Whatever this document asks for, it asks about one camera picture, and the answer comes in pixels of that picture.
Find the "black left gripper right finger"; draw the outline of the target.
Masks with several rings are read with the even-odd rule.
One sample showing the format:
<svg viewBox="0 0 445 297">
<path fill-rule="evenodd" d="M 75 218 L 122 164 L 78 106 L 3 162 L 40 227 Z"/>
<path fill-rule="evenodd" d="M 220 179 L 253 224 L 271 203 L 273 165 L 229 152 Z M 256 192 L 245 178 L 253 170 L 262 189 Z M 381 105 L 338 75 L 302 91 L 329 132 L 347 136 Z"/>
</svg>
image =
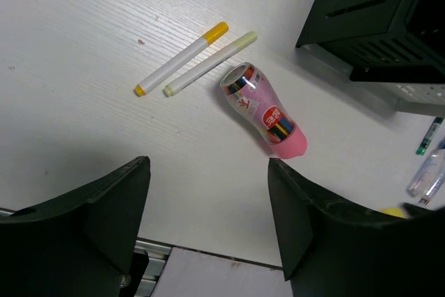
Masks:
<svg viewBox="0 0 445 297">
<path fill-rule="evenodd" d="M 280 159 L 268 191 L 284 278 L 294 296 L 443 296 L 444 210 L 375 211 Z"/>
</svg>

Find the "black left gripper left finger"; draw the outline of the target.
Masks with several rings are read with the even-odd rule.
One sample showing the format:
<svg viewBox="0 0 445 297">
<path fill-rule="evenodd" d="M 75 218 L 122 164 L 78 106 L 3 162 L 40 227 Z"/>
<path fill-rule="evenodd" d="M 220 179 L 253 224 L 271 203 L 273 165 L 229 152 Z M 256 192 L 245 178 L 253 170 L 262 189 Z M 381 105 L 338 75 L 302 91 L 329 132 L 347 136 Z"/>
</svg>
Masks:
<svg viewBox="0 0 445 297">
<path fill-rule="evenodd" d="M 150 183 L 139 156 L 1 217 L 2 296 L 134 296 L 149 263 L 136 239 Z"/>
</svg>

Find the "yellow capped white marker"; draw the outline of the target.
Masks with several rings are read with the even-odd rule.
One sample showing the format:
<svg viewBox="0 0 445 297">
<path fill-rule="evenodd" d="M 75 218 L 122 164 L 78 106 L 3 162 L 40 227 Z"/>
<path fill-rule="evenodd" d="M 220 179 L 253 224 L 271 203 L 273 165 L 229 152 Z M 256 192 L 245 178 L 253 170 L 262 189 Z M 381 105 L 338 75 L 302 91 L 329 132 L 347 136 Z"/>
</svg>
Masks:
<svg viewBox="0 0 445 297">
<path fill-rule="evenodd" d="M 198 54 L 204 51 L 209 45 L 228 32 L 229 26 L 226 22 L 219 22 L 204 35 L 199 37 L 177 55 L 163 64 L 160 68 L 143 79 L 135 88 L 134 93 L 137 97 L 142 97 L 150 93 L 155 87 L 174 74 L 182 66 L 191 61 Z"/>
</svg>

